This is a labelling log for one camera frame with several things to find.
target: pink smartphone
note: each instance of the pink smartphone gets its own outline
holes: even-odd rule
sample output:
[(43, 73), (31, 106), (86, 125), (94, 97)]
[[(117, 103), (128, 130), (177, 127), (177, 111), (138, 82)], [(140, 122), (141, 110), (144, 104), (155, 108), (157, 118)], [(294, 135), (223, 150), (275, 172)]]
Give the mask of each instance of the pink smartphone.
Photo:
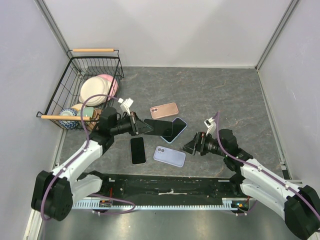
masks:
[(150, 108), (150, 113), (153, 119), (160, 119), (177, 115), (179, 113), (179, 110), (177, 104), (175, 102), (172, 102), (160, 106), (153, 106)]

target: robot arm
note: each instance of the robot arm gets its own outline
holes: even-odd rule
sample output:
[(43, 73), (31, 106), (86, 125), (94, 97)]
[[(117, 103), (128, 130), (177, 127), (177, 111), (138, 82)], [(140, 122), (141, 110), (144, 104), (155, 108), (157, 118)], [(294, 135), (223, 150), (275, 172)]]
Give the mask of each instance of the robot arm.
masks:
[(105, 108), (100, 115), (99, 123), (89, 135), (88, 146), (85, 141), (81, 148), (62, 165), (52, 172), (42, 171), (38, 174), (31, 202), (33, 209), (40, 212), (45, 191), (50, 182), (56, 178), (46, 197), (44, 214), (62, 221), (74, 203), (101, 189), (102, 180), (98, 176), (89, 174), (81, 180), (78, 178), (93, 161), (111, 147), (116, 135), (129, 133), (136, 136), (154, 130), (152, 126), (141, 121), (135, 112), (130, 112), (128, 107), (122, 110), (124, 116), (118, 118), (119, 113), (115, 108)]
[(236, 172), (230, 178), (236, 191), (255, 198), (272, 209), (285, 221), (291, 232), (300, 239), (307, 239), (316, 232), (320, 227), (317, 216), (299, 196), (289, 189), (298, 192), (319, 213), (320, 199), (316, 191), (308, 185), (299, 187), (268, 170), (252, 155), (239, 148), (232, 130), (221, 129), (219, 138), (224, 150), (242, 162), (226, 155), (221, 149), (218, 139), (212, 138), (211, 134), (216, 129), (216, 124), (211, 119), (204, 121), (208, 132), (198, 132), (192, 141), (183, 146), (182, 150), (192, 155), (198, 152), (201, 156), (212, 153), (224, 157), (223, 161), (226, 166)]

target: wire basket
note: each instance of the wire basket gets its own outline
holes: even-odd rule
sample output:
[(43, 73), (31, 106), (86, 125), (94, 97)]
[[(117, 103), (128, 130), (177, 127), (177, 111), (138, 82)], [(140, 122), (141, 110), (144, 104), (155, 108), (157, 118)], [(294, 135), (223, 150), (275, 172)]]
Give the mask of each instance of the wire basket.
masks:
[[(121, 65), (119, 50), (113, 48), (102, 49), (73, 49), (68, 51), (82, 53), (116, 53), (115, 56), (74, 56), (70, 58), (44, 113), (38, 111), (38, 118), (49, 119), (62, 129), (66, 129), (59, 120), (54, 119), (63, 109), (68, 109), (79, 103), (80, 90), (84, 82), (100, 74), (113, 76), (111, 86), (117, 83), (117, 92), (120, 88), (120, 80), (124, 78), (124, 72)], [(116, 96), (114, 87), (110, 87), (108, 95)], [(106, 102), (95, 106), (96, 109), (103, 109), (106, 106), (111, 107), (114, 99), (107, 97)], [(99, 121), (99, 115), (90, 121), (86, 121), (87, 126), (94, 125)], [(82, 129), (79, 121), (73, 129)]]

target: gray mat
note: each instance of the gray mat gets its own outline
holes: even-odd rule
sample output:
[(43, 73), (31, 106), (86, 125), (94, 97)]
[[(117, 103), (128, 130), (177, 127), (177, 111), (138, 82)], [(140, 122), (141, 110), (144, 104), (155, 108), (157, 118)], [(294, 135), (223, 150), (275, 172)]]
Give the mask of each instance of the gray mat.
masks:
[[(231, 172), (220, 156), (186, 155), (182, 168), (153, 159), (157, 146), (179, 150), (198, 131), (206, 131), (204, 120), (221, 111), (222, 128), (233, 130), (238, 144), (258, 161), (282, 176), (276, 142), (271, 130), (265, 103), (254, 69), (124, 67), (118, 96), (134, 100), (131, 111), (140, 119), (151, 119), (150, 108), (175, 102), (176, 116), (161, 118), (172, 121), (180, 117), (188, 123), (185, 131), (168, 144), (159, 136), (142, 135), (147, 163), (133, 166), (130, 138), (126, 133), (115, 137), (113, 146), (92, 163), (87, 172), (102, 173), (230, 177)], [(120, 105), (113, 105), (120, 111)], [(63, 144), (61, 160), (67, 160), (85, 141), (83, 131), (69, 130)]]

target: white wall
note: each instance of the white wall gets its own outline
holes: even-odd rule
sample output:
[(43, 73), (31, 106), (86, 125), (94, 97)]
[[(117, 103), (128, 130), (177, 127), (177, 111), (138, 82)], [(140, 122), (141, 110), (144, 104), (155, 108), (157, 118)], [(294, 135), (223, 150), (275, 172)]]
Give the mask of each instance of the white wall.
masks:
[(0, 7), (0, 233), (22, 239), (37, 174), (49, 170), (60, 130), (36, 118), (67, 59), (33, 0)]
[(125, 66), (255, 66), (290, 0), (45, 0), (70, 48)]
[(320, 193), (320, 1), (300, 1), (260, 71), (289, 171)]

